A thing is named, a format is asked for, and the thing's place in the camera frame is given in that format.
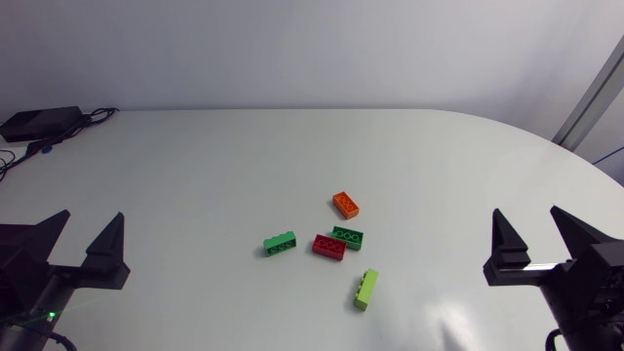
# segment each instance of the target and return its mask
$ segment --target black device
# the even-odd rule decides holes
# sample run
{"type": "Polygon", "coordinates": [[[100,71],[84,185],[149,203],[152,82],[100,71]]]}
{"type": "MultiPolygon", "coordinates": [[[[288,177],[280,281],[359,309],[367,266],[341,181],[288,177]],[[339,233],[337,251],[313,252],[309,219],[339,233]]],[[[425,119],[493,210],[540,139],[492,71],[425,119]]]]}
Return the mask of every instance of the black device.
{"type": "Polygon", "coordinates": [[[41,351],[55,334],[76,289],[121,290],[130,268],[124,263],[124,216],[117,214],[87,248],[80,267],[47,259],[69,219],[63,211],[36,225],[0,224],[0,351],[41,351]]]}
{"type": "MultiPolygon", "coordinates": [[[[571,259],[550,269],[529,265],[527,244],[496,209],[491,257],[484,265],[487,282],[491,286],[540,288],[559,325],[554,332],[563,335],[571,351],[621,351],[624,241],[605,235],[556,206],[550,212],[571,259]]],[[[554,334],[549,338],[553,343],[554,334]]]]}
{"type": "Polygon", "coordinates": [[[0,126],[0,136],[7,142],[56,137],[75,129],[85,119],[78,106],[23,111],[0,126]]]}

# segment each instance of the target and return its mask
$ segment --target lime green lego brick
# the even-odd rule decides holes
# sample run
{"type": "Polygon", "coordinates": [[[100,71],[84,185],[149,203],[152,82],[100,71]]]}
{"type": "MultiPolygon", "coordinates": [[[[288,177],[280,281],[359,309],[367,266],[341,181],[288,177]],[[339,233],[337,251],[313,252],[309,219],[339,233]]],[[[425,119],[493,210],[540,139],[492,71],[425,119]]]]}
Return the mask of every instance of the lime green lego brick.
{"type": "Polygon", "coordinates": [[[364,273],[364,277],[362,278],[362,282],[360,282],[360,287],[358,287],[358,292],[355,294],[353,304],[363,311],[366,311],[367,307],[369,307],[372,290],[374,290],[377,277],[379,277],[379,272],[372,269],[366,271],[364,273]]]}
{"type": "Polygon", "coordinates": [[[294,237],[294,233],[291,231],[264,241],[264,250],[266,251],[267,256],[279,254],[294,247],[296,247],[296,238],[294,237]]]}
{"type": "Polygon", "coordinates": [[[347,228],[340,228],[335,226],[331,232],[331,237],[334,239],[347,242],[347,248],[353,250],[359,250],[362,248],[364,242],[364,233],[347,228]]]}

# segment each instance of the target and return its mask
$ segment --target toy brick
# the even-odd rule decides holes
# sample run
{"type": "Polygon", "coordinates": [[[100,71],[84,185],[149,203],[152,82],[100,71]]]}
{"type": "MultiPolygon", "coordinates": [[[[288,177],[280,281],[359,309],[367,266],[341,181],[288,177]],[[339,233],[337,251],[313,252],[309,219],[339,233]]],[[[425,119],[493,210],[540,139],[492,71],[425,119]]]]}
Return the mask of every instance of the toy brick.
{"type": "Polygon", "coordinates": [[[333,195],[333,204],[344,215],[345,219],[352,218],[360,212],[358,205],[344,191],[333,195]]]}
{"type": "Polygon", "coordinates": [[[347,243],[347,248],[353,250],[359,250],[362,248],[364,242],[364,233],[335,226],[331,232],[331,237],[334,239],[342,240],[347,243]]]}
{"type": "Polygon", "coordinates": [[[347,249],[347,243],[342,240],[326,237],[321,234],[316,236],[312,251],[322,254],[333,259],[342,260],[344,252],[347,249]]]}
{"type": "Polygon", "coordinates": [[[360,282],[360,287],[358,287],[358,292],[355,294],[353,304],[363,311],[366,311],[367,307],[369,307],[371,294],[374,290],[374,285],[377,282],[377,277],[379,277],[379,272],[372,269],[366,271],[364,273],[364,277],[362,278],[362,282],[360,282]]]}
{"type": "Polygon", "coordinates": [[[296,238],[294,237],[294,233],[291,231],[264,241],[264,250],[266,251],[267,256],[279,254],[294,247],[296,247],[296,238]]]}

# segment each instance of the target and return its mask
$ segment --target table surface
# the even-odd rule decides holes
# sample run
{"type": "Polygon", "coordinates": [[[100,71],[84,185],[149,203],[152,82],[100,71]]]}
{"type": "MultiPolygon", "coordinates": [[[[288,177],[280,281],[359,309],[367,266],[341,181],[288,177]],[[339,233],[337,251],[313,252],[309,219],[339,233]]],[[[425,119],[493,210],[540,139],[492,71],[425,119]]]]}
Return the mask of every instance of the table surface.
{"type": "Polygon", "coordinates": [[[52,264],[79,265],[125,214],[126,286],[76,291],[56,328],[81,351],[539,350],[556,327],[539,289],[483,276],[494,208],[534,263],[568,258],[554,204],[624,226],[622,187],[581,158],[433,110],[121,112],[8,173],[0,199],[5,223],[71,211],[52,264]],[[343,190],[361,208],[348,220],[343,190]],[[311,251],[335,225],[365,232],[341,262],[311,251]],[[297,247],[265,257],[288,230],[297,247]]]}

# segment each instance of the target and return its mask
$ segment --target black cable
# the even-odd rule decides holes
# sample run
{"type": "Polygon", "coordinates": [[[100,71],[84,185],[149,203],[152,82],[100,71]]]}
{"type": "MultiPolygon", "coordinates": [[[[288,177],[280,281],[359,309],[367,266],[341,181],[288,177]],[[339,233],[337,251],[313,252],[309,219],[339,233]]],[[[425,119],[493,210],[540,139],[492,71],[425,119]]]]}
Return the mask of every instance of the black cable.
{"type": "Polygon", "coordinates": [[[11,154],[11,161],[9,161],[8,163],[12,163],[13,161],[16,160],[16,153],[11,151],[11,150],[0,150],[0,152],[6,152],[11,154]]]}
{"type": "Polygon", "coordinates": [[[50,334],[50,339],[56,341],[57,343],[63,345],[65,347],[65,350],[67,351],[78,351],[78,349],[76,348],[76,346],[69,341],[68,338],[66,338],[63,335],[57,334],[55,332],[50,334]]]}
{"type": "Polygon", "coordinates": [[[548,333],[548,336],[546,336],[546,351],[557,351],[557,347],[555,346],[555,337],[561,334],[562,331],[558,329],[548,333]]]}
{"type": "Polygon", "coordinates": [[[36,155],[39,151],[50,147],[52,145],[58,144],[60,142],[63,142],[64,140],[67,140],[69,138],[72,137],[76,137],[80,132],[82,132],[83,130],[85,130],[86,128],[92,127],[92,126],[96,126],[99,125],[105,121],[107,121],[113,114],[115,114],[115,112],[119,111],[118,108],[98,108],[95,111],[93,111],[92,113],[88,114],[88,115],[84,115],[84,119],[81,120],[80,122],[76,123],[74,126],[72,126],[71,128],[69,128],[67,131],[63,132],[62,134],[58,135],[58,136],[51,136],[42,140],[36,140],[36,141],[32,141],[28,144],[28,147],[26,148],[26,153],[20,157],[19,159],[15,160],[15,158],[10,161],[9,163],[5,162],[5,165],[2,166],[2,168],[0,168],[0,181],[2,181],[2,179],[4,179],[6,173],[16,167],[17,165],[19,165],[20,163],[26,161],[27,159],[31,158],[32,156],[36,155]],[[105,113],[106,115],[103,118],[100,118],[98,120],[93,119],[94,116],[98,116],[100,114],[105,113]]]}
{"type": "Polygon", "coordinates": [[[4,176],[7,174],[7,171],[5,170],[7,168],[7,162],[3,158],[0,158],[0,161],[4,164],[2,168],[0,168],[0,181],[2,181],[4,176]]]}
{"type": "Polygon", "coordinates": [[[602,159],[600,159],[600,160],[598,160],[598,161],[594,162],[592,165],[596,165],[597,163],[599,163],[599,162],[601,162],[601,161],[604,161],[606,158],[608,158],[608,157],[610,157],[610,156],[612,156],[612,155],[614,155],[614,154],[616,154],[616,153],[618,153],[618,152],[620,152],[620,151],[622,151],[622,150],[624,150],[624,146],[622,146],[622,147],[618,148],[617,150],[615,150],[615,151],[613,151],[613,152],[609,153],[608,155],[604,156],[602,159]]]}

